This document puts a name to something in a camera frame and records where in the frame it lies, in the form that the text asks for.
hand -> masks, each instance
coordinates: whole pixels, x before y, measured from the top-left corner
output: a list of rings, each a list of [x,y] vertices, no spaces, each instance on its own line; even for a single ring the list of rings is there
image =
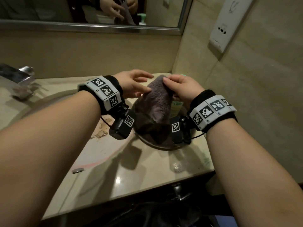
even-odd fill
[[[138,0],[127,0],[128,10],[131,14],[135,14],[138,10]]]
[[[100,0],[100,8],[109,16],[118,17],[121,20],[124,20],[124,17],[120,14],[120,10],[124,10],[124,8],[113,0]]]
[[[178,74],[170,75],[163,78],[163,83],[184,102],[184,106],[189,109],[190,103],[205,89],[189,76]]]
[[[138,98],[143,93],[150,92],[152,89],[143,86],[139,83],[147,82],[147,78],[151,79],[154,76],[142,70],[131,70],[120,72],[114,77],[118,80],[123,89],[123,98]]]

mirror frame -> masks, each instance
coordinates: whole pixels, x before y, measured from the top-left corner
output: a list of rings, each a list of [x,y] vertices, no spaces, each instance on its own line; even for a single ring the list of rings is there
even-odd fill
[[[130,26],[0,19],[1,30],[63,31],[147,35],[182,35],[193,0],[184,0],[177,27]]]

wall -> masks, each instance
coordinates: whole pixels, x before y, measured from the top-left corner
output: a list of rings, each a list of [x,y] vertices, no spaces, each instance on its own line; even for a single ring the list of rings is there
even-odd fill
[[[160,27],[177,27],[184,0],[147,0],[146,24]]]
[[[0,31],[0,62],[30,65],[37,78],[124,70],[171,72],[181,36]]]
[[[208,38],[224,0],[194,0],[173,73],[238,109],[240,124],[303,182],[303,0],[256,0],[218,61]]]

cable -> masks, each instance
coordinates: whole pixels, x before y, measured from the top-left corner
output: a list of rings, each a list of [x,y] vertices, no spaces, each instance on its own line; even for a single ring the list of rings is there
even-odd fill
[[[109,125],[109,124],[102,118],[102,116],[101,116],[101,119],[103,120],[103,122],[104,122],[107,126],[112,127],[111,125]]]
[[[200,136],[202,136],[202,135],[204,135],[205,133],[202,133],[202,134],[200,134],[200,135],[198,135],[198,136],[195,136],[195,137],[193,137],[193,138],[191,138],[191,139],[195,139],[195,138],[198,138],[198,137],[200,137]]]

mirror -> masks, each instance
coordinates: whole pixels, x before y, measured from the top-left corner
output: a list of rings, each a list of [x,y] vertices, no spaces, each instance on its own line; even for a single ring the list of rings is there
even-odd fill
[[[0,28],[182,34],[192,0],[0,0]]]

